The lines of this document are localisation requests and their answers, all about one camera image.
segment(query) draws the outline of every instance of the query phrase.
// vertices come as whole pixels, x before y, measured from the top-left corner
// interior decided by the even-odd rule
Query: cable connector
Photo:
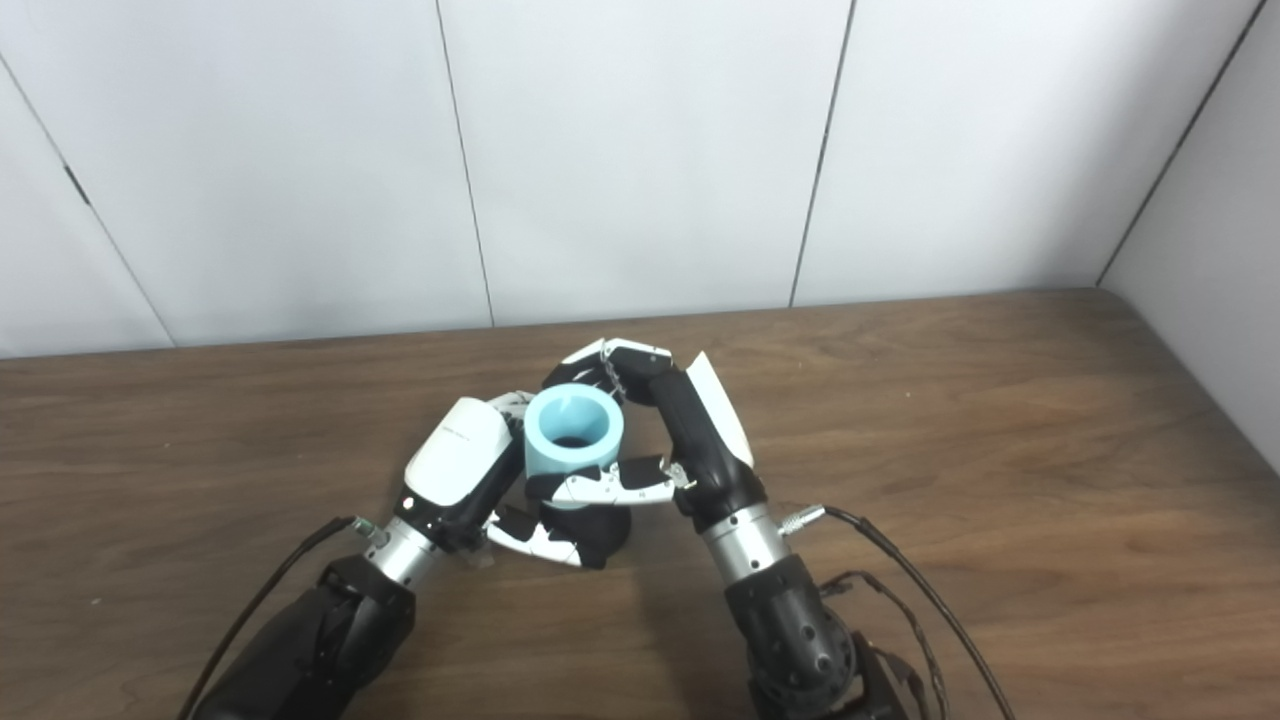
[[[799,533],[820,520],[826,512],[827,510],[823,506],[810,505],[799,512],[792,512],[791,515],[783,518],[782,523],[778,524],[778,532],[782,537],[794,536],[795,533]]]
[[[365,518],[361,518],[358,515],[356,516],[355,520],[351,521],[351,529],[355,530],[357,536],[372,541],[375,547],[383,547],[384,544],[387,544],[387,541],[390,539],[390,536],[387,534],[387,530],[379,528],[378,523],[374,523],[372,520],[366,520]]]

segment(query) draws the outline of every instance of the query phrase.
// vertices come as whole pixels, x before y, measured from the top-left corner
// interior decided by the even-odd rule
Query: panel seam
[[[1226,74],[1226,69],[1231,65],[1231,60],[1235,59],[1235,54],[1240,50],[1240,45],[1244,44],[1245,36],[1248,36],[1249,31],[1253,28],[1253,22],[1258,19],[1258,14],[1262,13],[1262,8],[1266,4],[1267,0],[1258,0],[1258,4],[1254,5],[1253,13],[1249,15],[1249,19],[1245,20],[1244,27],[1240,29],[1240,35],[1235,38],[1235,44],[1231,45],[1231,51],[1226,54],[1226,59],[1222,60],[1222,67],[1220,67],[1217,69],[1217,74],[1213,76],[1213,82],[1208,85],[1208,90],[1206,90],[1204,96],[1201,97],[1199,104],[1196,106],[1196,111],[1192,113],[1192,119],[1187,123],[1187,127],[1183,128],[1183,133],[1178,137],[1178,142],[1174,145],[1172,151],[1170,151],[1169,156],[1165,158],[1165,164],[1161,165],[1160,173],[1156,174],[1156,179],[1151,183],[1151,187],[1147,188],[1147,195],[1143,196],[1142,202],[1138,204],[1138,210],[1133,214],[1133,218],[1129,220],[1129,225],[1125,227],[1124,233],[1120,234],[1120,241],[1116,243],[1115,250],[1111,251],[1111,256],[1107,258],[1107,263],[1102,265],[1102,272],[1098,273],[1098,279],[1093,283],[1093,287],[1102,287],[1102,281],[1106,279],[1107,273],[1111,272],[1111,265],[1114,265],[1116,258],[1120,256],[1120,251],[1124,250],[1125,242],[1129,242],[1129,237],[1133,236],[1133,231],[1138,227],[1138,220],[1142,219],[1143,213],[1147,211],[1147,205],[1151,204],[1151,199],[1156,196],[1156,191],[1160,190],[1160,184],[1165,182],[1165,176],[1169,174],[1169,168],[1172,167],[1174,159],[1178,158],[1183,145],[1187,143],[1187,138],[1190,136],[1192,128],[1196,127],[1201,114],[1204,111],[1204,106],[1208,105],[1208,99],[1212,97],[1213,92],[1217,90],[1219,83]]]
[[[3,53],[0,53],[0,65],[4,67],[5,73],[9,76],[9,81],[13,82],[13,86],[18,90],[18,96],[22,97],[23,104],[27,106],[27,111],[31,113],[31,117],[36,119],[36,124],[40,126],[40,131],[45,133],[45,140],[52,149],[54,155],[58,156],[58,161],[61,164],[63,172],[65,172],[72,178],[76,178],[74,170],[70,169],[72,168],[70,163],[68,163],[67,156],[63,155],[63,149],[59,147],[58,142],[54,140],[52,133],[49,132],[49,126],[45,124],[45,119],[40,117],[40,113],[36,111],[35,104],[32,104],[31,97],[27,95],[27,91],[22,87],[22,83],[18,82],[18,76],[14,74],[13,68],[9,65],[9,60],[5,59]],[[124,252],[120,250],[120,245],[115,241],[115,236],[111,234],[111,231],[106,227],[106,223],[102,222],[102,215],[97,211],[97,206],[88,201],[88,197],[86,196],[84,190],[78,181],[74,181],[74,184],[76,190],[81,195],[81,199],[83,199],[84,204],[88,206],[88,211],[93,214],[93,220],[97,223],[97,227],[102,231],[102,234],[106,237],[106,242],[111,246],[111,251],[115,252],[116,259],[119,259],[120,265],[124,266],[124,272],[128,273],[129,279],[133,282],[133,286],[138,291],[138,295],[142,296],[142,301],[146,302],[147,309],[151,310],[151,316],[156,319],[156,323],[160,325],[160,331],[164,332],[165,338],[169,341],[169,345],[172,347],[178,347],[178,343],[173,338],[173,333],[169,331],[168,323],[165,323],[164,318],[160,315],[160,311],[156,309],[155,302],[151,301],[151,296],[147,295],[147,290],[146,287],[142,286],[142,282],[138,279],[138,274],[133,272],[133,265],[131,265],[128,258],[124,256]]]
[[[484,243],[480,241],[480,218],[476,215],[476,196],[471,190],[471,164],[467,161],[467,145],[462,140],[462,115],[458,113],[458,92],[453,86],[453,63],[449,60],[449,41],[444,37],[444,13],[440,0],[435,0],[435,22],[440,26],[440,49],[444,51],[444,74],[449,78],[449,101],[453,104],[453,124],[458,131],[458,151],[462,152],[462,177],[467,183],[467,200],[471,204],[471,229],[476,236],[476,254],[480,256],[480,279],[484,281],[484,299],[489,305],[489,327],[498,327],[493,314],[493,293],[489,291],[489,269],[484,261]]]
[[[822,143],[818,146],[818,164],[813,172],[813,187],[809,190],[809,208],[804,215],[804,231],[800,233],[800,251],[796,254],[796,272],[791,278],[791,296],[787,307],[796,305],[796,290],[800,287],[800,268],[804,265],[804,251],[809,245],[809,225],[813,223],[813,206],[818,199],[818,183],[822,181],[822,165],[827,159],[827,141],[831,138],[831,119],[836,114],[836,97],[840,95],[840,78],[845,72],[845,55],[849,53],[849,33],[854,27],[854,9],[858,0],[849,0],[849,15],[845,17],[845,36],[840,41],[840,58],[836,60],[836,78],[831,83],[831,102],[827,105],[827,120],[822,127]]]

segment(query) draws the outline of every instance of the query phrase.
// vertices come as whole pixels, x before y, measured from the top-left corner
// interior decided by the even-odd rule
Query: robot finger
[[[622,460],[603,470],[593,466],[534,475],[525,484],[525,496],[544,502],[652,505],[669,502],[676,484],[663,468],[662,455],[652,455]]]

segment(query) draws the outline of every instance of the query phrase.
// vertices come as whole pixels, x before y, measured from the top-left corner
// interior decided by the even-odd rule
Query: black cable
[[[884,650],[874,646],[872,647],[872,652],[888,664],[890,670],[892,670],[893,675],[899,678],[899,682],[901,682],[902,678],[906,678],[906,687],[911,691],[911,697],[915,698],[915,707],[920,710],[920,720],[932,720],[933,715],[929,712],[929,698],[924,693],[924,680],[922,680],[920,674],[911,667],[911,664],[892,652],[886,652]]]
[[[187,694],[187,701],[182,703],[182,710],[178,711],[178,720],[187,720],[191,716],[191,711],[195,710],[196,702],[200,700],[200,694],[205,691],[205,684],[209,683],[209,678],[214,674],[214,670],[218,669],[218,662],[221,661],[223,655],[227,655],[227,648],[229,648],[232,641],[236,639],[236,634],[241,632],[241,628],[243,628],[244,623],[247,623],[250,616],[253,615],[257,606],[262,605],[266,596],[275,589],[275,585],[280,584],[280,579],[283,579],[284,574],[289,571],[289,568],[293,568],[293,564],[297,562],[300,557],[310,552],[315,546],[342,532],[343,528],[349,527],[355,521],[355,516],[334,518],[333,520],[329,520],[319,530],[307,536],[307,539],[302,541],[298,547],[284,559],[284,562],[280,562],[280,566],[275,569],[275,573],[271,573],[271,577],[266,579],[266,583],[264,583],[257,593],[253,594],[253,598],[248,601],[248,605],[244,606],[244,610],[242,610],[239,616],[236,618],[232,626],[227,629],[227,634],[223,635],[221,642],[219,642],[218,647],[214,648],[214,653],[209,656],[209,661],[205,662],[205,669],[200,671],[200,676],[196,678],[196,684],[191,688],[191,693]]]
[[[929,684],[933,685],[933,694],[938,700],[938,720],[947,720],[951,716],[951,700],[947,698],[947,687],[942,682],[942,666],[938,665],[938,659],[934,657],[933,647],[929,646],[929,639],[924,637],[924,628],[920,626],[915,612],[911,612],[911,609],[908,607],[906,602],[902,602],[902,598],[897,597],[897,593],[888,589],[876,575],[865,570],[846,570],[819,585],[818,592],[823,597],[842,593],[849,589],[849,585],[845,584],[845,580],[849,578],[858,578],[873,591],[890,598],[902,612],[902,616],[906,618],[908,624],[911,625],[911,632],[915,633],[915,642],[919,643],[920,652],[924,653],[924,664],[929,669]],[[929,720],[929,707],[922,702],[923,697],[916,697],[915,701],[920,705],[920,714],[924,716],[924,720]]]
[[[969,633],[966,633],[964,626],[960,625],[960,620],[957,620],[955,612],[952,612],[951,609],[947,607],[947,603],[946,601],[942,600],[942,596],[940,596],[938,592],[933,589],[933,585],[931,585],[929,582],[924,579],[924,575],[915,569],[915,565],[911,565],[911,561],[908,560],[905,555],[902,555],[902,551],[899,550],[892,541],[884,537],[884,534],[881,533],[879,529],[876,528],[876,525],[873,525],[872,521],[868,520],[867,518],[851,515],[838,507],[832,507],[829,505],[824,505],[823,511],[826,511],[827,515],[836,518],[837,520],[842,520],[852,525],[855,530],[861,533],[863,537],[865,537],[867,539],[872,541],[872,544],[881,548],[884,552],[884,555],[892,557],[893,561],[902,568],[902,570],[908,574],[908,577],[910,577],[911,580],[914,580],[915,584],[920,588],[920,592],[924,593],[924,597],[929,598],[929,602],[933,603],[933,607],[936,607],[938,614],[942,615],[942,619],[947,621],[947,625],[951,625],[951,630],[960,639],[960,644],[964,646],[965,652],[968,652],[969,657],[973,659],[973,664],[978,666],[978,673],[982,674],[983,682],[987,683],[987,688],[991,691],[991,697],[993,697],[996,700],[996,705],[1000,706],[1000,714],[1004,715],[1005,720],[1015,720],[1014,708],[1009,706],[1009,700],[1005,697],[1005,691],[1000,689],[1000,682],[996,680],[996,675],[995,673],[991,671],[991,666],[987,665],[987,661],[983,660],[982,653],[978,652],[978,646],[973,643],[973,638],[970,638]]]

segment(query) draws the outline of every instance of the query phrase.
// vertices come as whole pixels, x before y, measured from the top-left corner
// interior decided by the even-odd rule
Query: black arm segment
[[[671,436],[671,461],[678,462],[694,487],[676,495],[680,511],[703,530],[733,512],[765,502],[764,483],[739,460],[716,432],[707,406],[682,370],[669,370],[649,383],[654,404]]]
[[[694,519],[699,534],[726,520],[733,523],[736,512],[768,501],[760,478],[721,438],[686,373],[663,373],[650,383],[650,391],[672,438],[671,460],[692,482],[676,493],[676,505]],[[759,536],[746,534],[745,525],[735,529],[744,532],[746,546],[759,542]],[[754,570],[745,577],[726,578],[730,585],[724,589],[733,621],[746,639],[751,694],[762,717],[818,717],[849,689],[859,670],[858,659],[849,630],[822,603],[804,562],[786,550],[772,521],[763,532],[773,533],[772,541],[787,555],[758,569],[753,564]]]
[[[339,717],[413,629],[413,601],[361,555],[333,561],[253,635],[196,720]]]

